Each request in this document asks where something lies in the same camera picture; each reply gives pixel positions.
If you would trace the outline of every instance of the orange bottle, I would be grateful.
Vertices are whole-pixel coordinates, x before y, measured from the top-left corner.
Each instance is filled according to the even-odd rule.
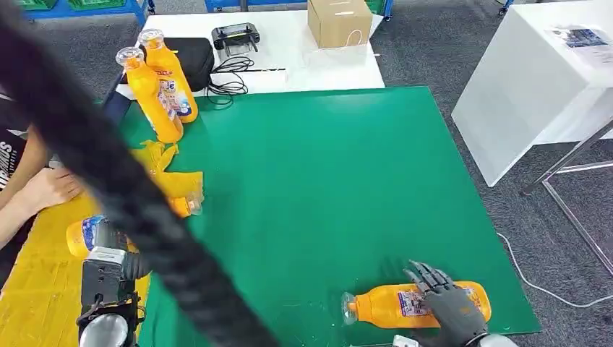
[[[174,197],[168,199],[171,209],[181,218],[190,215],[199,215],[202,211],[202,201],[204,197],[200,194],[190,194],[186,197]]]
[[[483,287],[475,282],[461,280],[455,284],[466,291],[485,317],[485,321],[489,321],[492,308]],[[344,293],[342,302],[346,324],[360,320],[391,329],[440,326],[434,315],[424,306],[417,286],[412,283],[379,286],[357,296]]]
[[[143,52],[126,47],[117,52],[115,60],[126,69],[128,85],[149,120],[151,127],[164,143],[175,143],[183,137],[183,124],[160,87],[158,75],[145,64]]]
[[[147,49],[147,65],[160,77],[163,92],[182,122],[189,123],[198,115],[198,105],[187,78],[176,57],[166,44],[159,29],[143,30],[138,41]]]

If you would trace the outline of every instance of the paper sheet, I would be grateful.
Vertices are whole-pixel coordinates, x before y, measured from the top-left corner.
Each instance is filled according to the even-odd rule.
[[[594,69],[613,70],[613,46],[602,31],[586,26],[555,27],[549,33]]]

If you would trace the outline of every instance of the gray carpet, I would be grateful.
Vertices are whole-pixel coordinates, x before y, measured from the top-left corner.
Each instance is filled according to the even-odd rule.
[[[205,12],[199,0],[157,0],[157,5],[158,14]],[[496,187],[488,188],[450,118],[500,23],[496,16],[499,7],[493,0],[396,0],[392,21],[374,34],[372,45],[381,54],[386,85],[428,85],[432,89],[487,212],[496,230],[510,239],[526,277],[584,304],[613,294],[613,280],[544,189],[537,189],[530,197],[518,194],[572,145],[535,147]],[[287,8],[304,5],[252,10]],[[106,93],[119,71],[115,53],[133,44],[137,32],[130,16],[47,20],[33,27],[94,98]],[[582,154],[579,162],[611,159],[613,143],[600,141]],[[605,252],[613,256],[612,179],[612,170],[600,170],[556,176],[551,182]],[[576,309],[527,286],[524,289],[543,332],[513,336],[520,346],[613,346],[613,301]]]

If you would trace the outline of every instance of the robot finger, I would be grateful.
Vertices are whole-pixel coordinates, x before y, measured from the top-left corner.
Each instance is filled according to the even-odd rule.
[[[409,262],[411,262],[411,264],[413,264],[413,266],[417,269],[417,272],[424,278],[424,281],[428,283],[428,286],[430,286],[430,288],[434,290],[434,287],[437,286],[438,283],[432,276],[432,273],[426,269],[424,264],[420,262],[414,262],[413,260],[409,260]]]
[[[451,277],[449,277],[448,274],[444,273],[442,270],[439,270],[439,269],[436,269],[436,270],[439,273],[439,275],[441,275],[441,277],[445,279],[445,284],[454,284],[453,280],[451,279]]]
[[[428,286],[427,283],[420,279],[413,271],[407,269],[404,269],[403,271],[413,281],[413,283],[415,283],[415,285],[417,286],[417,290],[421,295],[424,295],[432,290],[432,288],[430,288],[430,286]]]
[[[425,268],[426,270],[428,270],[428,272],[430,272],[430,273],[432,274],[432,277],[434,278],[434,280],[435,280],[435,281],[436,281],[438,284],[440,284],[440,285],[442,285],[442,286],[444,286],[444,285],[445,285],[445,283],[446,283],[447,281],[445,280],[445,278],[443,278],[443,277],[440,275],[440,273],[438,272],[438,270],[437,270],[437,269],[435,269],[435,268],[433,268],[432,266],[430,266],[430,265],[426,264],[425,262],[423,262],[421,265],[423,265],[423,266],[424,266],[424,268]]]

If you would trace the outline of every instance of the clear bottle cap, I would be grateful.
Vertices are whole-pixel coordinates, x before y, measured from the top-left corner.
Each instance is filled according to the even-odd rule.
[[[356,312],[356,297],[350,293],[343,293],[340,297],[340,311],[343,313],[343,322],[352,325],[358,320]]]
[[[126,47],[117,52],[115,61],[126,69],[133,69],[145,61],[145,54],[138,47]]]
[[[200,215],[202,213],[202,202],[205,200],[202,192],[192,192],[187,195],[187,207],[192,215]]]
[[[164,34],[159,29],[146,29],[138,35],[138,42],[146,49],[157,49],[164,46]]]

